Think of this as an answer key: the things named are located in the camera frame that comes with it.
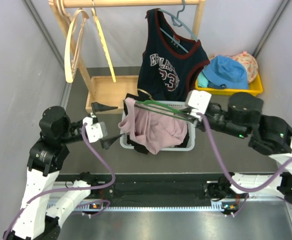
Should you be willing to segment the green plastic hanger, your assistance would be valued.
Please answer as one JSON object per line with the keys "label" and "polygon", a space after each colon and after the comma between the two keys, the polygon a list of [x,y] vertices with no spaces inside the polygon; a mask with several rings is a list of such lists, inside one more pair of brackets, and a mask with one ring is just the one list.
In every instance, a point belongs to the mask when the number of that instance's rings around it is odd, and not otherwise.
{"label": "green plastic hanger", "polygon": [[160,103],[159,102],[160,100],[154,100],[152,95],[147,91],[138,88],[137,92],[139,95],[141,94],[142,96],[139,96],[139,100],[135,104],[136,107],[172,118],[174,118],[173,114],[177,114],[177,109],[174,109],[166,104]]}

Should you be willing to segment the black tank top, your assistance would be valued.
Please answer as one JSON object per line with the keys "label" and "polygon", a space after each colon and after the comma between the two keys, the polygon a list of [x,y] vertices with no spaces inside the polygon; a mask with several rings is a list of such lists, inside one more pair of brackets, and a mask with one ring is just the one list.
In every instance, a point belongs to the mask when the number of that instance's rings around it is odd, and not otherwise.
{"label": "black tank top", "polygon": [[133,149],[140,154],[147,155],[149,153],[145,145],[141,144],[137,137],[140,134],[140,123],[145,110],[135,106],[139,97],[130,93],[124,98],[124,113],[126,117],[118,125],[127,135],[127,143],[133,146]]}

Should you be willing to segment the pink tank top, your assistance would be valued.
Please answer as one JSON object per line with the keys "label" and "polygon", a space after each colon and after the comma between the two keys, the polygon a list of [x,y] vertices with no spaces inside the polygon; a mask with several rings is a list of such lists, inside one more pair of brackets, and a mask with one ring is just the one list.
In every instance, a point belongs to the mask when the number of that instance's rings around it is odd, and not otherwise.
{"label": "pink tank top", "polygon": [[142,115],[139,126],[141,130],[137,139],[153,155],[158,154],[162,148],[181,147],[184,144],[185,138],[188,138],[186,121],[147,110]]}

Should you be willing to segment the navy maroon-trimmed jersey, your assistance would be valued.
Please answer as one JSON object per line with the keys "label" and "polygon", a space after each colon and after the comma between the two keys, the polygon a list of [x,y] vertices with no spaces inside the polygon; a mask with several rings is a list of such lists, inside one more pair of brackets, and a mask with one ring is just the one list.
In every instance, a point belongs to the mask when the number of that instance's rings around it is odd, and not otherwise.
{"label": "navy maroon-trimmed jersey", "polygon": [[210,61],[200,40],[179,36],[158,8],[146,13],[148,39],[137,82],[143,100],[183,102]]}

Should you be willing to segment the yellow metal-hook hanger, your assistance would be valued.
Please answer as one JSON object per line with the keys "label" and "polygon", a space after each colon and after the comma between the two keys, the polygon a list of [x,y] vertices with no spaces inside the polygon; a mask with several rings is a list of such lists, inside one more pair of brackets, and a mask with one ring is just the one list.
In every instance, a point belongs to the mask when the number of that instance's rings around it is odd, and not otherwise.
{"label": "yellow metal-hook hanger", "polygon": [[91,12],[92,12],[92,16],[93,16],[93,19],[95,21],[95,24],[96,24],[96,27],[97,27],[97,30],[98,30],[98,35],[99,35],[99,38],[100,38],[100,41],[101,41],[102,49],[104,51],[105,58],[106,58],[107,63],[108,63],[108,67],[109,67],[109,70],[110,70],[112,81],[114,83],[116,83],[116,75],[115,75],[114,67],[113,67],[113,64],[112,64],[112,61],[111,61],[110,53],[109,53],[108,46],[107,46],[107,43],[106,43],[106,39],[105,39],[103,30],[102,30],[102,26],[100,24],[99,18],[98,18],[97,13],[96,13],[95,1],[94,0],[92,0],[92,5],[93,5],[93,7],[91,9]]}

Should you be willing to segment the blue plastic hanger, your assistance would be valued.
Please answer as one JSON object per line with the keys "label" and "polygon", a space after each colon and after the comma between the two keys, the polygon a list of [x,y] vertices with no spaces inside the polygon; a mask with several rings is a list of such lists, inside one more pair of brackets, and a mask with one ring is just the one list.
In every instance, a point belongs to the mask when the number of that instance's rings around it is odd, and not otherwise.
{"label": "blue plastic hanger", "polygon": [[[163,10],[163,9],[158,9],[159,12],[162,12],[164,14],[167,14],[171,17],[171,20],[172,20],[172,24],[175,26],[175,27],[184,27],[187,32],[191,35],[191,37],[193,37],[193,39],[195,40],[195,42],[198,41],[197,37],[195,36],[195,34],[193,33],[192,30],[190,30],[190,28],[184,23],[182,22],[180,19],[179,19],[179,14],[182,13],[184,10],[185,10],[185,6],[186,6],[186,1],[185,0],[182,0],[182,8],[180,10],[177,11],[176,15],[173,15],[172,13],[166,11],[166,10]],[[188,53],[189,51],[184,48],[179,41],[177,41],[173,36],[171,36],[170,34],[168,34],[165,30],[163,30],[162,28],[160,28],[160,31],[166,35],[173,43],[175,43],[178,47],[180,47],[185,53]]]}

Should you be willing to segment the beige wooden hanger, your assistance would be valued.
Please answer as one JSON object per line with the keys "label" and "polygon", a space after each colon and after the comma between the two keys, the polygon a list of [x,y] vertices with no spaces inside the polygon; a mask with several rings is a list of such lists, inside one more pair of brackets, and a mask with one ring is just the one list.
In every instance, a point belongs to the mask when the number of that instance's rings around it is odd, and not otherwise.
{"label": "beige wooden hanger", "polygon": [[87,14],[86,11],[84,11],[82,8],[78,8],[76,10],[76,12],[74,13],[73,19],[72,19],[72,27],[71,27],[71,35],[70,37],[73,37],[76,31],[76,27],[77,27],[77,18],[78,16],[81,14],[82,17],[82,23],[80,25],[80,30],[78,33],[78,39],[76,42],[76,47],[75,47],[75,52],[73,54],[73,60],[71,60],[71,74],[72,74],[72,78],[75,77],[76,71],[77,71],[77,67],[78,67],[78,61],[79,61],[79,57],[80,57],[80,51],[81,51],[81,46],[82,46],[82,42],[83,42],[83,33],[84,33],[84,26],[85,26],[85,22],[87,19],[89,19],[89,16]]}

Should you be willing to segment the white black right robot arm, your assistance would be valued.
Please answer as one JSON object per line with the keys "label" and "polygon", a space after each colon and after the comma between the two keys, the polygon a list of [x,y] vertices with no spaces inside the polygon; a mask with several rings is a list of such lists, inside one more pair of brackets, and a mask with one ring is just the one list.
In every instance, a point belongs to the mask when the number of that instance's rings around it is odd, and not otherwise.
{"label": "white black right robot arm", "polygon": [[[214,154],[224,176],[219,178],[216,189],[219,198],[258,193],[282,198],[292,204],[292,127],[282,118],[262,114],[263,100],[247,92],[232,95],[228,109],[211,102],[205,91],[191,91],[183,110],[173,116],[192,123],[208,134]],[[248,146],[280,164],[274,174],[242,174],[229,172],[221,158],[212,131],[244,139]]]}

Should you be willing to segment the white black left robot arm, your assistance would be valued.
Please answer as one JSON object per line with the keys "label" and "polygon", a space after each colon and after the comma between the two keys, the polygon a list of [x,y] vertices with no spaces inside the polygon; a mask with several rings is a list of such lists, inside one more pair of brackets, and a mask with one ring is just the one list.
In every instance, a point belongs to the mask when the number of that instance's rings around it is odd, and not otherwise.
{"label": "white black left robot arm", "polygon": [[[115,107],[93,102],[92,113],[78,122],[71,122],[61,106],[47,108],[39,121],[40,138],[29,151],[27,179],[21,207],[8,229],[5,240],[55,240],[76,208],[92,206],[98,214],[110,206],[101,191],[115,182],[112,168],[92,147],[101,142],[108,149],[118,137],[107,138],[106,126],[96,116]],[[91,152],[110,171],[111,180],[99,183],[97,177],[83,172],[71,187],[53,188],[64,160],[68,144],[84,141]]]}

